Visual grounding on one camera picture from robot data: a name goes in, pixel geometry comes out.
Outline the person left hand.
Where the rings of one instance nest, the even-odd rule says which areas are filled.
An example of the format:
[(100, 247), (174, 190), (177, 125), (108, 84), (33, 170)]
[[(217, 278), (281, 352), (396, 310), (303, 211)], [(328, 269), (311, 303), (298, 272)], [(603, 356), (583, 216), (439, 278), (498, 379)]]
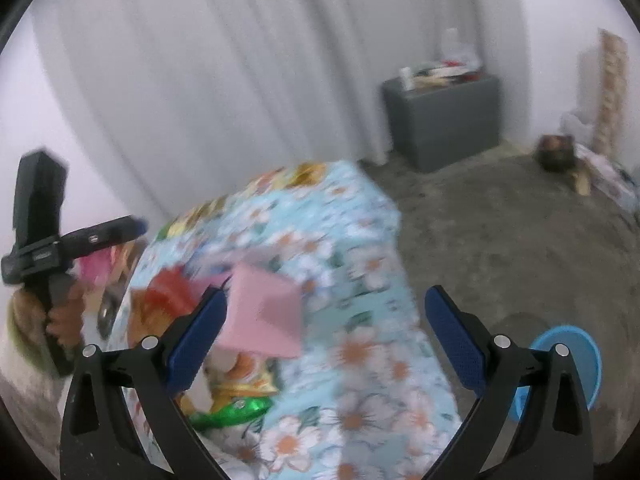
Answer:
[(82, 316), (85, 312), (85, 287), (78, 281), (70, 285), (65, 298), (47, 314), (46, 334), (65, 349), (82, 343)]

